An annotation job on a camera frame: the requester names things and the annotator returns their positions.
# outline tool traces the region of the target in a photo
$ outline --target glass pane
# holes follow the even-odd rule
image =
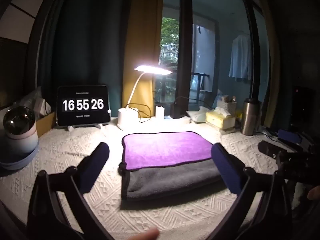
[[[221,95],[235,96],[237,108],[250,93],[251,45],[242,0],[192,0],[193,60],[190,95],[193,105],[216,106]]]
[[[266,22],[262,14],[260,14],[256,9],[254,10],[254,15],[256,17],[258,33],[259,33],[259,43],[260,43],[260,88],[259,88],[259,101],[263,103],[269,82],[269,41],[267,35]]]
[[[159,64],[173,71],[170,75],[155,77],[155,105],[170,113],[177,83],[177,61],[179,52],[179,0],[163,0]]]

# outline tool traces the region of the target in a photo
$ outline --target purple and gray cloth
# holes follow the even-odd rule
[[[212,144],[194,132],[129,134],[119,172],[121,198],[154,199],[221,180],[211,159]]]

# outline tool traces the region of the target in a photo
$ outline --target hanging shirt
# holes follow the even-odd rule
[[[239,35],[233,40],[229,77],[251,79],[251,46],[248,35]]]

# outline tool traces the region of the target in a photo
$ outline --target yellow tissue box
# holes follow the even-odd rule
[[[213,111],[206,113],[205,120],[222,130],[234,127],[236,123],[235,117],[231,117],[231,115],[224,117],[222,114],[217,114]]]

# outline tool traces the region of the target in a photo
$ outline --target yellow curtain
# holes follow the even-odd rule
[[[269,50],[270,50],[270,95],[269,102],[266,112],[266,117],[264,120],[264,125],[270,127],[273,121],[273,117],[276,112],[276,105],[278,101],[279,94],[279,82],[280,82],[280,50],[279,42],[276,33],[276,28],[273,21],[272,12],[270,10],[268,0],[259,0],[263,16],[266,21],[266,28],[269,40]]]
[[[134,83],[141,74],[134,70],[139,65],[157,65],[160,53],[160,35],[163,0],[132,0],[124,52],[122,106],[129,99]],[[152,75],[144,74],[131,103],[145,104],[154,115]],[[149,115],[146,106],[130,105]]]

